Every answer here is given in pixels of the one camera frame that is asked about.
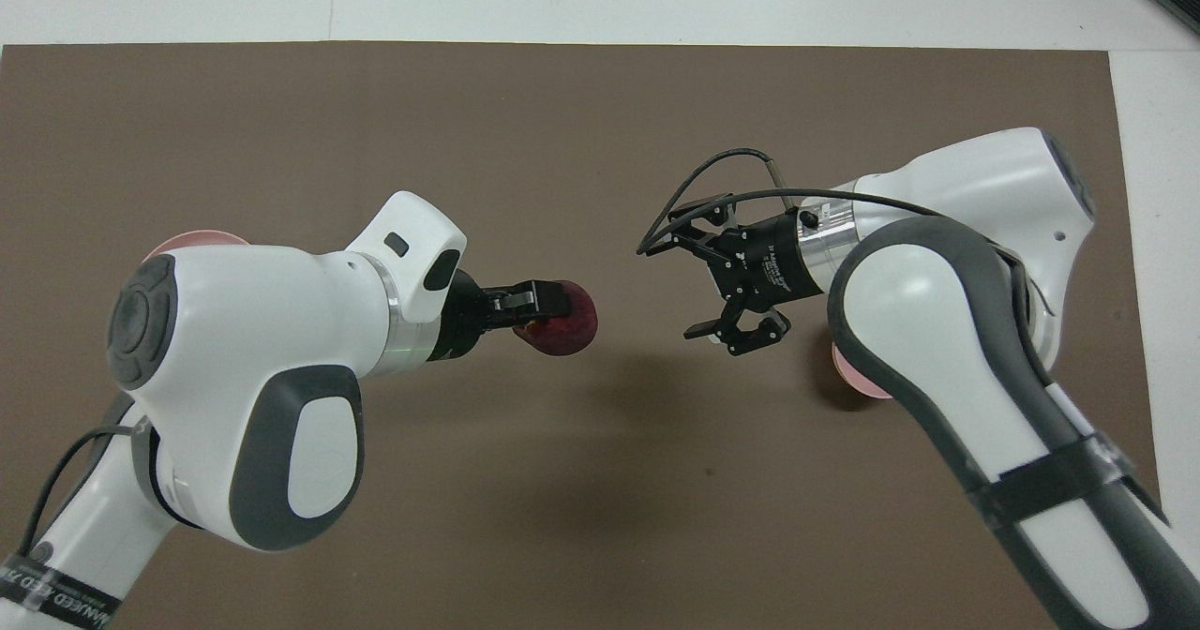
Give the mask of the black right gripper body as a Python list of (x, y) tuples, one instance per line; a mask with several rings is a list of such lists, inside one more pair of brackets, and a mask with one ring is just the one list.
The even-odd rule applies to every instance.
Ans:
[(709, 272), (716, 292), (742, 308), (766, 313), (780, 304), (823, 293), (802, 257), (798, 214), (781, 214), (710, 238), (716, 259)]

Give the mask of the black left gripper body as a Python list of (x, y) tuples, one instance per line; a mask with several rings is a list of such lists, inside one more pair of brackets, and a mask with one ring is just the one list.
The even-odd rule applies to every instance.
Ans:
[(518, 325), (518, 307), (526, 305), (528, 286), (480, 287), (462, 268), (450, 280), (436, 344), (430, 362), (462, 358), (484, 334)]

